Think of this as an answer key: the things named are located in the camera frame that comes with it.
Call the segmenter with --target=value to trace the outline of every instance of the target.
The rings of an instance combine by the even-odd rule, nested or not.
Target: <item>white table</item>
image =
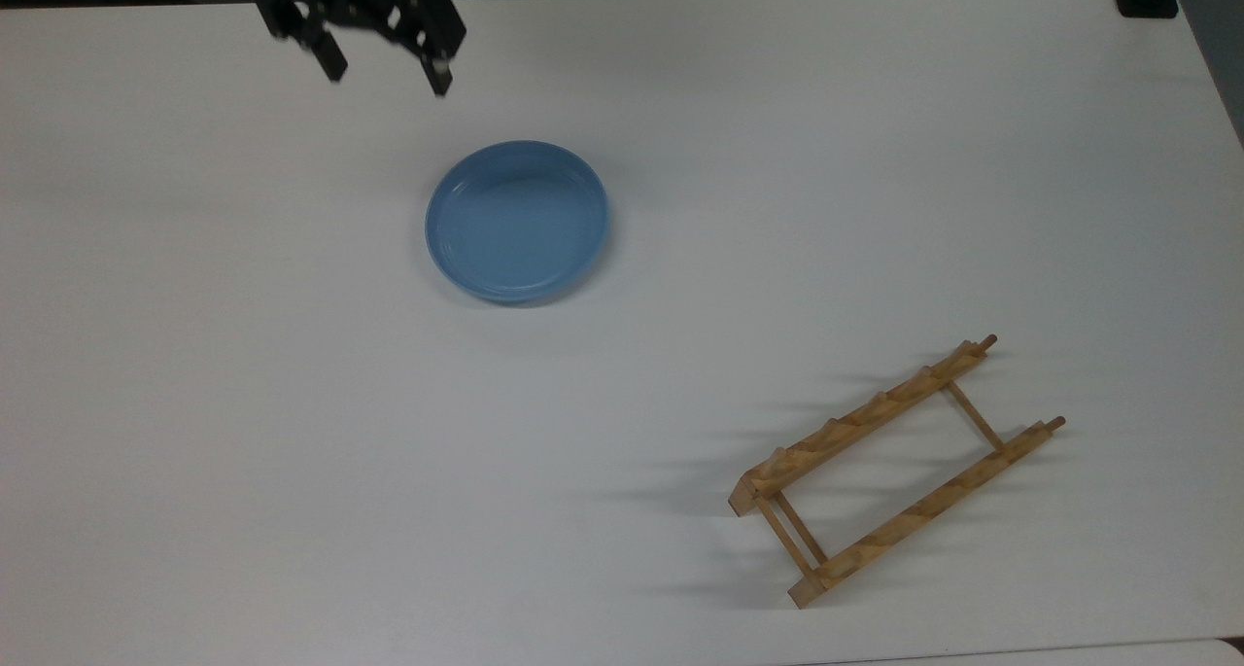
[[[1218,640],[1127,644],[870,661],[868,666],[1240,666],[1244,656]]]
[[[1244,632],[1244,153],[1111,0],[462,2],[447,100],[249,6],[0,11],[0,645],[22,665],[748,665]],[[503,309],[422,213],[499,139],[612,244]],[[725,499],[960,340],[1036,454],[799,611]],[[984,453],[792,492],[826,550]]]

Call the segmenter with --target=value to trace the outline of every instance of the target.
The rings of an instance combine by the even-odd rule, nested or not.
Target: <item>wooden rail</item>
[[[1066,422],[1060,416],[1049,423],[1037,422],[1005,443],[999,438],[977,407],[968,401],[968,396],[954,382],[960,375],[980,365],[986,357],[986,351],[995,342],[998,342],[998,337],[993,335],[983,339],[979,344],[964,341],[959,347],[955,347],[954,352],[937,363],[922,367],[907,381],[898,383],[889,391],[880,392],[872,401],[845,415],[843,418],[830,418],[821,429],[790,446],[790,448],[779,447],[769,459],[743,472],[734,492],[730,493],[730,508],[739,515],[753,508],[760,508],[774,534],[778,534],[778,539],[795,560],[796,568],[804,574],[804,578],[787,591],[790,598],[795,600],[795,605],[806,607],[817,596],[842,583],[845,578],[866,568],[868,563],[888,551],[898,542],[923,528],[929,520],[940,515],[942,512],[1029,452],[1039,448],[1050,439],[1054,431]],[[939,390],[945,390],[952,400],[964,410],[968,418],[994,447],[994,452],[986,454],[958,477],[942,484],[907,510],[891,518],[867,537],[838,554],[826,558],[825,551],[809,532],[804,520],[795,513],[782,489]],[[804,556],[804,551],[786,532],[778,512],[769,504],[770,499],[778,503],[778,508],[790,520],[791,528],[812,554],[815,565]]]

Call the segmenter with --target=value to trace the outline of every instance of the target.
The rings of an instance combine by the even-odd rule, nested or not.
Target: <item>blue plate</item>
[[[514,304],[583,276],[608,223],[591,166],[556,144],[516,139],[470,153],[440,179],[424,233],[450,281]]]

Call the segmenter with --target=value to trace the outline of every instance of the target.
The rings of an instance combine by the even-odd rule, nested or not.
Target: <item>wooden dowel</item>
[[[986,481],[996,477],[1003,469],[1010,467],[1028,453],[1039,448],[1050,439],[1052,432],[1066,421],[1060,416],[1050,421],[1049,424],[1036,422],[1026,431],[1014,436],[1001,449],[991,452],[980,462],[965,469],[958,477],[938,487],[919,502],[893,517],[889,522],[877,528],[860,542],[846,548],[830,560],[822,561],[816,568],[814,575],[804,574],[804,579],[791,586],[789,594],[795,605],[807,606],[812,600],[825,591],[838,585],[847,576],[866,568],[873,559],[877,559],[889,548],[909,537],[916,530],[923,528],[933,518],[937,518],[964,497],[980,488]]]
[[[947,382],[945,391],[950,392],[950,396],[954,398],[955,403],[958,403],[959,407],[963,408],[964,413],[968,413],[968,418],[972,418],[972,422],[977,423],[977,428],[980,429],[980,434],[985,436],[985,439],[989,441],[989,444],[994,446],[994,449],[1001,449],[1003,448],[1001,438],[999,438],[998,433],[995,433],[994,429],[989,427],[989,423],[980,415],[977,407],[973,406],[970,401],[968,401],[968,396],[963,392],[963,390],[959,388],[959,385],[954,382]]]
[[[795,532],[799,533],[799,539],[804,540],[809,551],[812,551],[812,559],[815,559],[817,564],[825,564],[829,560],[827,556],[825,556],[825,550],[822,550],[821,545],[817,544],[812,533],[807,532],[807,525],[804,524],[804,520],[797,513],[795,513],[795,509],[791,508],[790,502],[786,500],[786,494],[781,492],[774,493],[774,500],[778,502],[778,508],[781,508],[781,512],[786,514],[786,519],[790,520],[791,528],[795,528]]]
[[[755,497],[755,502],[756,508],[759,508],[760,513],[764,514],[765,520],[769,520],[769,527],[774,529],[774,534],[781,540],[781,545],[786,548],[786,553],[795,560],[795,565],[799,566],[799,570],[804,573],[804,578],[811,578],[812,566],[807,563],[807,559],[804,559],[804,551],[800,551],[799,546],[795,545],[795,540],[791,539],[790,533],[787,533],[786,528],[782,527],[781,520],[778,519],[778,514],[774,513],[773,507],[769,505],[769,502],[765,500],[764,497]]]

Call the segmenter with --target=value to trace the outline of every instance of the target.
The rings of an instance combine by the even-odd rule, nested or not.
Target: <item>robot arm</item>
[[[297,2],[306,2],[306,14]],[[449,90],[449,60],[466,36],[452,0],[255,0],[255,5],[272,36],[292,37],[311,51],[333,82],[341,80],[347,63],[325,24],[372,29],[404,46],[419,59],[437,97]]]

